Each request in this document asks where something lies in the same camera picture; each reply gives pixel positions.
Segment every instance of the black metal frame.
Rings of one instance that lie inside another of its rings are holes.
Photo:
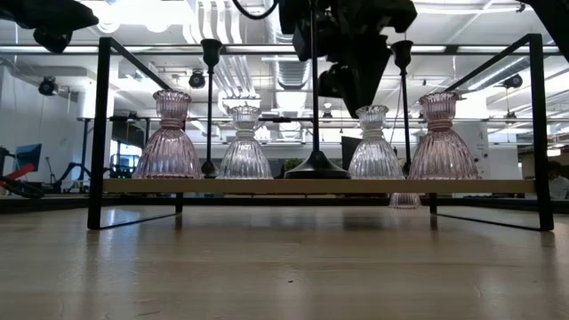
[[[176,213],[169,213],[155,217],[144,218],[135,221],[121,222],[117,224],[101,226],[100,211],[103,202],[103,165],[105,163],[105,139],[107,133],[107,106],[108,106],[108,77],[110,70],[110,56],[112,50],[129,60],[142,73],[152,79],[163,89],[171,89],[166,82],[148,69],[142,62],[136,59],[120,43],[111,37],[99,39],[99,54],[97,67],[97,95],[95,102],[95,119],[93,124],[92,137],[92,161],[91,161],[91,189],[89,192],[89,211],[87,216],[87,227],[91,230],[102,230],[128,226],[144,221],[172,217],[181,213],[181,205],[176,204]]]
[[[443,204],[443,199],[441,201],[437,200],[437,194],[429,194],[429,208],[433,215],[455,218],[461,220],[470,220],[476,222],[490,223],[499,226],[511,227],[511,228],[521,228],[529,230],[539,230],[539,231],[550,231],[554,227],[553,214],[551,200],[549,197],[549,184],[548,184],[548,173],[547,173],[547,117],[546,117],[546,97],[545,97],[545,79],[543,74],[543,42],[541,35],[539,34],[529,34],[524,36],[517,42],[513,43],[503,52],[497,54],[496,56],[489,59],[485,64],[475,69],[473,72],[468,74],[459,80],[456,84],[452,85],[447,89],[447,91],[455,90],[462,84],[468,82],[468,80],[479,75],[498,61],[504,59],[509,55],[517,55],[516,50],[529,42],[530,48],[530,65],[531,65],[531,78],[532,78],[532,101],[533,101],[533,147],[535,156],[535,187],[537,191],[537,205],[538,213],[540,217],[540,226],[538,228],[529,228],[527,226],[511,225],[506,223],[500,223],[496,221],[480,220],[476,218],[453,216],[448,214],[437,213],[437,203],[439,205]],[[120,226],[132,225],[135,223],[162,219],[166,217],[172,217],[182,212],[184,205],[183,197],[181,194],[176,195],[175,202],[175,213],[159,215],[155,217],[145,218],[141,220],[128,221],[123,223],[117,223],[109,226],[100,225],[100,212],[101,206],[103,205],[103,164],[105,155],[105,135],[106,135],[106,114],[107,114],[107,103],[108,103],[108,77],[109,77],[109,67],[110,67],[110,56],[114,54],[112,49],[123,55],[132,64],[134,64],[141,72],[146,74],[149,78],[155,81],[164,89],[170,89],[170,87],[162,81],[157,75],[144,66],[139,60],[137,60],[131,53],[129,53],[121,44],[110,37],[102,37],[99,43],[99,65],[97,72],[97,95],[96,95],[96,108],[95,108],[95,118],[93,126],[93,144],[92,144],[92,180],[91,180],[91,191],[89,197],[89,214],[87,226],[89,229],[101,230],[105,228],[115,228]],[[289,121],[297,121],[305,119],[290,119]]]
[[[85,158],[87,156],[87,135],[89,134],[89,122],[91,119],[84,119],[83,124],[83,145],[81,147],[81,173],[79,173],[78,180],[83,180],[85,172]]]
[[[255,49],[250,50],[251,44],[231,44],[225,46],[221,51],[221,55],[256,55],[256,56],[271,56],[271,55],[294,55],[294,48],[290,44],[253,44]],[[92,56],[93,50],[90,45],[69,45],[68,49],[74,47],[85,48],[84,52],[78,50],[67,50],[63,53],[52,53],[45,50],[45,48],[35,44],[2,44],[3,47],[10,47],[13,49],[2,48],[1,54],[6,55],[66,55],[66,56]],[[444,47],[441,51],[419,51],[414,52],[413,56],[493,56],[494,52],[469,52],[459,50],[461,47],[506,47],[507,44],[414,44],[413,47]],[[202,56],[204,51],[200,44],[154,44],[152,45],[155,50],[148,50],[147,45],[126,45],[126,50],[131,50],[140,56]],[[544,45],[544,48],[557,48],[556,45]],[[25,51],[26,48],[33,49],[33,51]],[[112,52],[111,55],[120,55],[121,52]],[[511,56],[526,56],[527,52],[512,52]],[[561,52],[546,52],[545,56],[563,56]]]
[[[477,218],[460,217],[450,214],[437,213],[437,194],[430,194],[430,213],[436,216],[454,218],[460,220],[468,220],[493,225],[521,228],[526,230],[550,231],[553,230],[553,208],[551,206],[551,198],[549,196],[548,182],[548,140],[547,140],[547,114],[546,114],[546,96],[545,96],[545,77],[543,71],[543,39],[541,34],[528,34],[517,40],[510,47],[489,59],[482,66],[476,68],[461,80],[446,89],[447,92],[458,89],[461,85],[486,71],[489,67],[498,61],[506,58],[514,53],[523,45],[529,43],[530,49],[530,72],[532,78],[532,111],[533,111],[533,154],[535,161],[535,190],[537,193],[538,213],[540,215],[540,226],[531,228],[527,226],[519,226],[508,223],[501,223],[489,220],[480,220]]]

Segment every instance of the shelf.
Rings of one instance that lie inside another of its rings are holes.
[[[533,180],[122,180],[103,181],[113,193],[217,194],[532,193]]]

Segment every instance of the white ceiling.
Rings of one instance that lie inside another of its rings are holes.
[[[241,3],[249,7],[260,6],[262,0],[240,0]],[[414,1],[417,8],[421,9],[438,9],[438,10],[466,10],[481,9],[488,0],[416,0]],[[519,2],[500,0],[492,1],[490,9],[505,8],[518,6]],[[247,44],[262,44],[268,42],[267,27],[264,21],[248,20],[241,18],[241,35]],[[450,15],[450,14],[432,14],[420,13],[416,21],[406,33],[406,38],[414,41],[416,44],[511,44],[521,36],[527,33],[541,33],[546,40],[549,40],[547,31],[542,26],[540,20],[531,10],[522,13],[503,12],[490,14],[468,14],[468,15]],[[396,35],[393,30],[384,30],[384,34],[389,35],[389,42],[394,43],[404,39],[405,35]],[[13,23],[0,21],[0,43],[2,44],[35,44],[30,31],[18,29],[18,39],[15,38],[16,29]],[[98,38],[105,36],[97,28],[88,28],[77,31],[74,34],[72,44],[97,44]],[[163,33],[152,33],[144,26],[123,25],[117,32],[112,35],[121,44],[186,44],[180,25],[170,26]],[[410,103],[414,103],[420,96],[437,89],[437,85],[451,84],[453,80],[465,76],[478,67],[490,57],[480,56],[416,56],[413,58],[412,64],[409,66],[409,82],[408,93]],[[140,60],[145,63],[152,62],[160,71],[172,71],[172,73],[161,73],[161,77],[171,80],[172,75],[183,76],[183,73],[191,74],[193,68],[201,66],[200,60],[195,56],[140,56]],[[86,68],[93,75],[97,71],[97,59],[95,56],[19,56],[18,65],[26,67],[79,67]],[[119,80],[114,84],[119,93],[125,93],[128,103],[120,100],[117,102],[117,108],[135,109],[142,115],[153,114],[154,103],[151,98],[151,87],[137,86],[133,80],[124,78],[125,74],[131,74],[134,70],[130,62],[119,57],[113,57],[113,62],[118,65]],[[253,83],[257,92],[262,99],[261,106],[264,110],[274,107],[274,84],[271,81],[272,70],[270,62],[261,61],[258,56],[247,57],[248,68],[252,74]],[[327,70],[330,64],[324,61],[319,62],[318,69],[320,72]],[[567,61],[561,57],[549,58],[545,62],[546,76],[556,74],[566,68],[569,68]],[[374,103],[385,104],[391,108],[392,112],[397,109],[397,88],[399,83],[392,78],[399,74],[398,68],[390,62],[385,71],[387,79],[381,82]],[[429,79],[427,85],[423,85],[424,79]],[[186,84],[187,78],[181,78],[180,82]],[[546,83],[548,87],[548,95],[559,93],[565,90],[563,85],[559,85],[559,81],[555,79]],[[205,116],[204,103],[207,102],[206,89],[192,90],[190,94],[196,104],[193,110],[195,116]],[[341,106],[339,100],[326,100],[321,98],[320,102],[331,102],[334,109]],[[507,101],[503,99],[503,92],[496,90],[488,91],[488,105],[492,115],[503,115],[506,112]],[[509,106],[516,108],[530,103],[531,97],[529,90],[523,89],[519,93],[510,92]],[[551,109],[559,110],[563,108],[566,99],[556,100],[555,104],[551,104]],[[307,97],[307,106],[310,108],[311,97]]]

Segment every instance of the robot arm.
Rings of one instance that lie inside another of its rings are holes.
[[[75,0],[2,0],[0,20],[35,29],[36,42],[54,53],[65,50],[73,31],[99,23],[91,9]]]
[[[318,78],[318,95],[342,98],[352,117],[372,104],[391,50],[386,27],[405,32],[417,17],[411,0],[319,0],[317,56],[334,64]],[[312,56],[310,7],[306,0],[280,0],[283,33],[293,35],[299,60]]]

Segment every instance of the glass candle holder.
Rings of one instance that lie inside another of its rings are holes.
[[[221,161],[217,179],[273,179],[268,160],[255,139],[260,109],[243,106],[230,112],[237,129],[236,138]]]
[[[356,111],[364,137],[349,163],[352,179],[403,179],[397,156],[383,137],[383,124],[389,109],[363,107]]]
[[[134,179],[200,179],[199,158],[182,130],[192,99],[183,92],[162,90],[152,96],[161,118],[142,151]]]
[[[442,92],[426,95],[419,100],[429,132],[413,159],[412,179],[480,179],[469,149],[452,129],[458,98],[456,92]]]

